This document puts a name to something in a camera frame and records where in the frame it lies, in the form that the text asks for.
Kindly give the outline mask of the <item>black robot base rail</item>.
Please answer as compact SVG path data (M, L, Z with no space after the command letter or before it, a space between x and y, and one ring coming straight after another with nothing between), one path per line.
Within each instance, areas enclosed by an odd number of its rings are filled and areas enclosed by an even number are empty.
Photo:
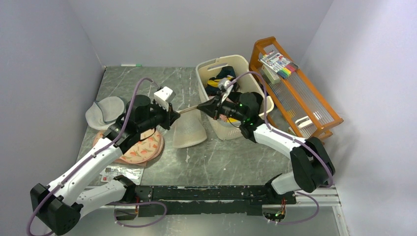
M117 200L119 203L144 203L139 207L140 217L163 213L168 215L233 214L245 213L262 216L267 205L292 205L294 192L276 193L270 185L217 185L217 186L136 186Z

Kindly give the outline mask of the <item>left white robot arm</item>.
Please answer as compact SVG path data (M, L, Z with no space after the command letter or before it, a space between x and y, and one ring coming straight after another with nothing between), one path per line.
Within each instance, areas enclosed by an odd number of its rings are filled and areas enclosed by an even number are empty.
M30 191L33 213L26 233L32 235L31 224L41 220L61 236L69 232L86 214L110 203L128 205L136 199L136 184L120 175L109 183L86 191L86 186L109 164L120 158L142 134L156 127L169 130L180 117L171 103L157 96L134 95L121 114L96 145L74 166L47 185L38 183Z

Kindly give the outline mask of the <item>white mesh laundry bag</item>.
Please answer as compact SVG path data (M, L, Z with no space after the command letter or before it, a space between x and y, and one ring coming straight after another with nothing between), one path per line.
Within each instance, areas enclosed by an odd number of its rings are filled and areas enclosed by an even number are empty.
M207 139L201 111L197 109L197 106L181 110L179 114L180 117L174 122L174 148L188 148Z

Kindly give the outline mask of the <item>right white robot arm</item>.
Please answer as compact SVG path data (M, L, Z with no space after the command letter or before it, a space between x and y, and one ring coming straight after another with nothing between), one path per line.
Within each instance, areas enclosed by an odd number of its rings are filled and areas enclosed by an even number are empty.
M293 136L272 127L259 116L262 101L262 96L256 92L241 94L236 103L223 101L218 94L199 104L197 109L213 120L221 115L238 120L244 138L289 158L292 171L269 181L265 196L270 203L278 203L287 192L303 190L311 193L320 186L332 186L335 169L322 141L316 137Z

